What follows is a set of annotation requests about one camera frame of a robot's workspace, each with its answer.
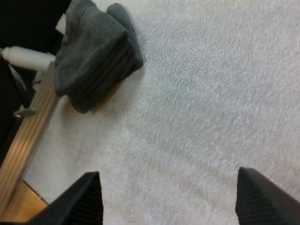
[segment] wooden floor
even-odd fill
[[[7,210],[5,221],[26,222],[46,207],[47,204],[23,182]]]

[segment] stack of towels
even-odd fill
[[[86,113],[113,87],[143,66],[130,18],[120,4],[107,12],[90,0],[72,0],[56,55],[55,91]]]

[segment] white carpet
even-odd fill
[[[95,114],[63,98],[26,182],[51,202],[100,171],[105,225],[236,225],[240,166],[300,200],[299,2],[119,3],[143,69]]]

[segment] white plastic bottle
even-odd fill
[[[46,71],[49,63],[55,61],[54,55],[18,46],[1,49],[1,55],[11,65],[36,71]]]

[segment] folded towel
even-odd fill
[[[86,113],[119,81],[143,66],[135,30],[124,7],[101,12],[90,0],[72,0],[56,57],[55,91]]]

